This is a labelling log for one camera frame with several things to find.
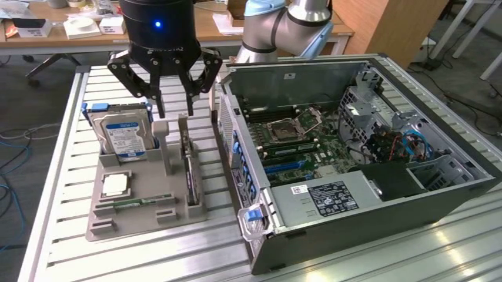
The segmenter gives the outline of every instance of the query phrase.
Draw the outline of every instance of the motherboard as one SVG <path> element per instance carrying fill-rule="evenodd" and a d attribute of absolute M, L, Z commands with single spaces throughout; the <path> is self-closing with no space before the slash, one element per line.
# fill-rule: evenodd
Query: motherboard
<path fill-rule="evenodd" d="M 337 132 L 338 115 L 310 106 L 297 117 L 249 123 L 272 187 L 346 173 L 358 163 Z"/>

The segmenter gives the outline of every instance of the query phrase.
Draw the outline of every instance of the aluminum extrusion table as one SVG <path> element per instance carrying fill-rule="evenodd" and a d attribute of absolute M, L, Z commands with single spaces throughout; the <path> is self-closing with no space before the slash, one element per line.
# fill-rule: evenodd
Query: aluminum extrusion table
<path fill-rule="evenodd" d="M 500 150 L 440 104 L 398 65 L 390 59 L 374 56 L 502 169 Z M 194 66 L 193 75 L 202 67 L 202 64 Z M 81 104 L 83 101 L 131 103 L 137 99 L 105 66 L 78 70 L 19 281 L 402 282 L 502 279 L 501 186 L 466 202 L 436 224 L 277 272 L 253 276 L 217 150 L 209 95 L 202 95 L 202 100 L 195 102 L 195 116 L 189 122 L 191 137 L 202 150 L 209 220 L 169 230 L 89 242 L 85 232 L 99 145 L 79 112 Z M 147 76 L 139 67 L 135 70 Z M 161 85 L 173 130 L 169 142 L 177 142 L 177 115 L 186 111 L 183 87 L 175 78 L 165 78 Z M 400 109 L 410 107 L 389 88 L 384 94 Z"/>

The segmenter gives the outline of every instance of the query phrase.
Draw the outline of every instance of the gray carpet floor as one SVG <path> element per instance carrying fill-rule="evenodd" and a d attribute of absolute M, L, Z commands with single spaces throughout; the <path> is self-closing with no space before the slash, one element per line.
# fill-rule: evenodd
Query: gray carpet floor
<path fill-rule="evenodd" d="M 450 23 L 450 20 L 438 22 L 432 32 L 433 39 L 441 38 Z M 456 38 L 466 30 L 468 26 L 461 26 L 450 44 L 454 43 Z M 223 55 L 235 55 L 237 51 L 237 48 L 225 48 Z M 441 67 L 434 72 L 429 72 L 429 74 L 445 91 L 458 93 L 488 105 L 499 105 L 502 109 L 502 98 L 490 98 L 492 88 L 488 82 L 478 78 L 501 51 L 502 42 L 481 33 L 460 59 L 453 59 L 450 55 L 446 56 L 454 68 Z M 35 56 L 37 62 L 42 62 L 47 57 Z M 85 65 L 105 65 L 107 63 L 106 52 L 81 54 L 75 57 Z M 63 118 L 75 67 L 67 60 L 57 62 L 38 75 L 37 78 L 42 81 L 42 86 L 34 89 L 27 85 L 25 79 L 26 73 L 34 66 L 35 64 L 26 63 L 21 56 L 14 56 L 10 63 L 0 68 L 0 85 L 3 85 L 0 90 L 0 131 L 18 128 L 26 129 L 47 123 L 57 123 Z M 445 98 L 442 91 L 424 74 L 417 73 L 414 77 L 438 97 Z M 492 76 L 490 82 L 502 90 L 502 68 Z M 450 107 L 468 122 L 474 123 L 474 114 L 464 105 L 453 103 Z M 485 131 L 502 131 L 494 118 L 482 113 L 478 115 L 478 126 Z M 47 136 L 55 132 L 57 128 L 51 128 L 41 131 L 34 136 Z M 499 148 L 502 148 L 502 139 L 492 136 L 486 137 Z M 9 140 L 7 142 L 25 145 L 26 141 L 21 139 Z M 7 175 L 10 184 L 19 195 L 27 226 L 22 238 L 15 242 L 10 241 L 17 237 L 21 229 L 19 214 L 15 206 L 13 206 L 6 216 L 0 219 L 0 246 L 9 243 L 26 244 L 29 242 L 55 143 L 57 139 L 34 141 L 30 161 L 22 168 Z M 5 163 L 19 150 L 19 148 L 0 146 L 0 163 Z M 5 208 L 6 201 L 2 201 L 0 211 Z M 0 253 L 0 281 L 17 281 L 25 251 L 26 249 L 21 248 L 6 250 Z"/>

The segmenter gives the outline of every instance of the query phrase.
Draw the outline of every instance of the paper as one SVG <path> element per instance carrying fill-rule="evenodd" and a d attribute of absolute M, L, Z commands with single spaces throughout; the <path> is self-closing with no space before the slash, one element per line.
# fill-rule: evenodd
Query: paper
<path fill-rule="evenodd" d="M 29 6 L 29 3 L 21 1 L 0 0 L 0 18 L 37 19 Z"/>
<path fill-rule="evenodd" d="M 230 22 L 229 16 L 225 14 L 213 14 L 214 23 L 217 24 L 218 31 L 223 35 L 243 34 L 245 28 L 235 28 Z"/>

